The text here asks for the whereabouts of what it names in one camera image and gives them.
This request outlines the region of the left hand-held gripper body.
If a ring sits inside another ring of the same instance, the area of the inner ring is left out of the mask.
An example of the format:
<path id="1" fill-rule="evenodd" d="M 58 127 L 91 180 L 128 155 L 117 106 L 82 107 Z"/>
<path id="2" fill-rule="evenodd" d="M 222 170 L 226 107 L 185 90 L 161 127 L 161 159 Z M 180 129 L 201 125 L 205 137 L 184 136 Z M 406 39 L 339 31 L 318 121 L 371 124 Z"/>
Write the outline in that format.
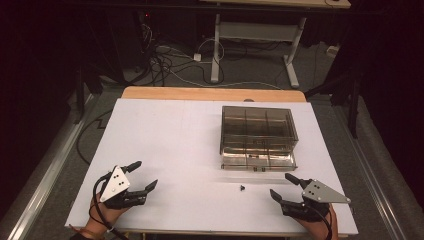
<path id="1" fill-rule="evenodd" d="M 115 166 L 113 171 L 105 175 L 106 182 L 101 188 L 100 202 L 109 209 L 124 209 L 143 205 L 147 193 L 143 191 L 129 192 L 130 182 L 122 167 Z"/>

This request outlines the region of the clear smoky drawer cabinet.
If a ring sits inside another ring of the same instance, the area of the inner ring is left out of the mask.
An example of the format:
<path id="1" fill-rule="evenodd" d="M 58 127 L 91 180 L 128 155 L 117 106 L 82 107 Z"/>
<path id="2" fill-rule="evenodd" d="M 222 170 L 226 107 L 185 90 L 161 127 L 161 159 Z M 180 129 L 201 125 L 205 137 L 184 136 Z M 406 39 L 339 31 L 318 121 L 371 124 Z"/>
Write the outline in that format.
<path id="1" fill-rule="evenodd" d="M 222 107 L 221 154 L 288 155 L 298 141 L 290 109 Z"/>

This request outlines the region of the person's left hand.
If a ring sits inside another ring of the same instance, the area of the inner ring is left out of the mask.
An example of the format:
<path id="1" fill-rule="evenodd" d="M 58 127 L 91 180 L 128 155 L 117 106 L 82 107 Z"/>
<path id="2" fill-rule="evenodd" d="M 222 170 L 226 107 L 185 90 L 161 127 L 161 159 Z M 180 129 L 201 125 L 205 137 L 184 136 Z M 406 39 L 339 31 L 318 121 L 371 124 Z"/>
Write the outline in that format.
<path id="1" fill-rule="evenodd" d="M 85 226 L 88 232 L 84 232 L 83 235 L 89 239 L 103 237 L 107 232 L 107 227 L 103 225 L 103 222 L 108 222 L 112 226 L 127 211 L 128 208 L 109 209 L 103 203 L 92 200 L 90 202 L 89 219 Z"/>

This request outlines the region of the silver metal floor rail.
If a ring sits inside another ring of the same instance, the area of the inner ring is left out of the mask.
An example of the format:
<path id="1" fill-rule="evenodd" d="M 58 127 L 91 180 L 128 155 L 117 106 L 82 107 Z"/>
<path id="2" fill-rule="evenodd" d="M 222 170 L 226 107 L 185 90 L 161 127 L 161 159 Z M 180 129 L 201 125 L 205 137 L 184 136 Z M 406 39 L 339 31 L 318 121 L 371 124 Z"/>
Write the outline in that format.
<path id="1" fill-rule="evenodd" d="M 372 171 L 371 166 L 368 163 L 368 159 L 360 147 L 358 140 L 355 139 L 351 134 L 351 131 L 347 126 L 347 118 L 344 116 L 342 108 L 334 107 L 334 112 L 338 122 L 341 124 L 343 131 L 347 135 L 347 138 L 353 147 L 354 155 L 359 164 L 362 178 L 367 185 L 367 188 L 373 198 L 374 205 L 376 206 L 380 218 L 388 230 L 391 240 L 405 240 L 405 234 L 399 224 L 397 217 L 395 216 L 391 203 L 387 196 L 384 194 L 383 189 L 378 182 L 376 175 Z"/>
<path id="2" fill-rule="evenodd" d="M 0 240 L 25 240 L 28 236 L 98 99 L 98 94 L 84 97 L 82 115 L 77 111 L 77 103 L 71 103 L 67 119 L 1 221 Z"/>

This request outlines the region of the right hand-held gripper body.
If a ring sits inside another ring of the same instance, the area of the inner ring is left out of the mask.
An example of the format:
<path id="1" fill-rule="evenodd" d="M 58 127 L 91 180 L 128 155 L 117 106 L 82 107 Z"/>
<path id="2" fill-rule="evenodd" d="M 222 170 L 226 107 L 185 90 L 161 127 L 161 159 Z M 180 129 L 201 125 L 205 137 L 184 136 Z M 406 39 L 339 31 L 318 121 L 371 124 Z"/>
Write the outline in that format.
<path id="1" fill-rule="evenodd" d="M 351 202 L 345 195 L 316 179 L 305 181 L 307 182 L 306 188 L 299 185 L 302 188 L 301 197 L 303 201 L 301 203 L 282 199 L 280 206 L 285 216 L 307 222 L 319 222 L 324 220 L 329 213 L 331 203 L 349 204 Z"/>

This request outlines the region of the person's right hand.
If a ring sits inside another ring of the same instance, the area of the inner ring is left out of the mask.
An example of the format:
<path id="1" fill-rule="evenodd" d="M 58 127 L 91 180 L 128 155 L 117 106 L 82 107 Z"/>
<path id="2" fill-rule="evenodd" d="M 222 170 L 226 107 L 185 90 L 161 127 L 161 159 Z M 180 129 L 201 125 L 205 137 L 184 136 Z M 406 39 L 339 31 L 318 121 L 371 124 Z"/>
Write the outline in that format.
<path id="1" fill-rule="evenodd" d="M 325 216 L 325 221 L 307 222 L 297 220 L 297 222 L 308 231 L 313 240 L 328 240 L 329 231 L 332 231 L 331 240 L 339 240 L 337 215 L 333 206 L 329 207 L 329 213 Z"/>

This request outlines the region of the white metal desk frame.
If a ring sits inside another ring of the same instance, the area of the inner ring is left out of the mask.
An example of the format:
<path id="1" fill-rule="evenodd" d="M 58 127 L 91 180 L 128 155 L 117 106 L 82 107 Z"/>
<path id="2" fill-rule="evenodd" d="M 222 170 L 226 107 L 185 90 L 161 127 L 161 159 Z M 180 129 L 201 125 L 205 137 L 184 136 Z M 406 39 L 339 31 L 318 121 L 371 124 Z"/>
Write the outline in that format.
<path id="1" fill-rule="evenodd" d="M 220 58 L 224 53 L 219 53 L 223 49 L 221 39 L 242 39 L 242 40 L 267 40 L 283 41 L 291 44 L 290 53 L 283 56 L 283 63 L 292 88 L 297 89 L 300 84 L 294 69 L 293 60 L 304 30 L 306 18 L 302 17 L 296 24 L 265 24 L 249 22 L 223 21 L 221 15 L 215 17 L 214 49 L 211 63 L 211 81 L 219 81 Z"/>

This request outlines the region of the white table cover board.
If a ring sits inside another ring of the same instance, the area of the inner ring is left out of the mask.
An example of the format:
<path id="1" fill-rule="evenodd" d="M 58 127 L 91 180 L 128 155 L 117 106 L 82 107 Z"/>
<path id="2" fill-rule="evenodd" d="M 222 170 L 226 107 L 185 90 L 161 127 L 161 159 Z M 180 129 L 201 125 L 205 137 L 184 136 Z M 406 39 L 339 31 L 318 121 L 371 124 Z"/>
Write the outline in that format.
<path id="1" fill-rule="evenodd" d="M 116 226 L 151 233 L 301 236 L 305 230 L 283 215 L 270 189 L 301 201 L 301 189 L 281 172 L 221 168 L 221 101 L 120 99 L 68 216 L 88 219 L 95 182 L 114 166 L 141 161 L 128 176 L 133 191 L 158 180 L 144 205 Z M 240 191 L 240 185 L 246 187 Z"/>

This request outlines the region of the black metal stand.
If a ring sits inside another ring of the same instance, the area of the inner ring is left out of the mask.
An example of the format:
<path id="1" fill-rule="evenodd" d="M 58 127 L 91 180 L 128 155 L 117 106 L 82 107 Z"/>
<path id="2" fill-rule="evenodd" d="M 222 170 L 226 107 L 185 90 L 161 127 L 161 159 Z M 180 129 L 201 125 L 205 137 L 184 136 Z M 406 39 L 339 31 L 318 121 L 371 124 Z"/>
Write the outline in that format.
<path id="1" fill-rule="evenodd" d="M 334 106 L 349 105 L 347 127 L 351 135 L 357 137 L 358 100 L 360 94 L 361 75 L 347 71 L 338 77 L 314 87 L 304 93 L 306 99 L 316 94 L 330 94 L 330 102 Z"/>
<path id="2" fill-rule="evenodd" d="M 85 114 L 85 88 L 92 94 L 101 94 L 103 87 L 100 83 L 100 75 L 92 64 L 80 65 L 76 69 L 75 75 L 75 95 L 77 106 L 77 118 L 75 123 L 79 123 Z"/>

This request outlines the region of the clear plastic drawer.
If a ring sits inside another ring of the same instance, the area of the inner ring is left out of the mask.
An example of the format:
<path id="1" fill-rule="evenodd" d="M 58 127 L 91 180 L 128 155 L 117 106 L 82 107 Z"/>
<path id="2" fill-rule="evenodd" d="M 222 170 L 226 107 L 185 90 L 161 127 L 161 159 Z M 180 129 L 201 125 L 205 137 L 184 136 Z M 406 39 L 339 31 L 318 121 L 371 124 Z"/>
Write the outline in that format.
<path id="1" fill-rule="evenodd" d="M 222 152 L 222 169 L 252 170 L 255 172 L 293 171 L 297 164 L 292 151 L 282 148 L 230 148 Z"/>

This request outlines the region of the dark computer tower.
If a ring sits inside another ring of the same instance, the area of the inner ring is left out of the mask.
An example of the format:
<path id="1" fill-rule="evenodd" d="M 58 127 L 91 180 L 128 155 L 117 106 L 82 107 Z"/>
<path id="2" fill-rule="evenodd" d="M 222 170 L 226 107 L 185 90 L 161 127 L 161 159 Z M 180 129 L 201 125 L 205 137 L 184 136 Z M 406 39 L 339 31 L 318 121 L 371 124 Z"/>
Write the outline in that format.
<path id="1" fill-rule="evenodd" d="M 122 9 L 109 12 L 108 19 L 121 67 L 136 71 L 144 69 L 146 55 L 140 14 Z"/>

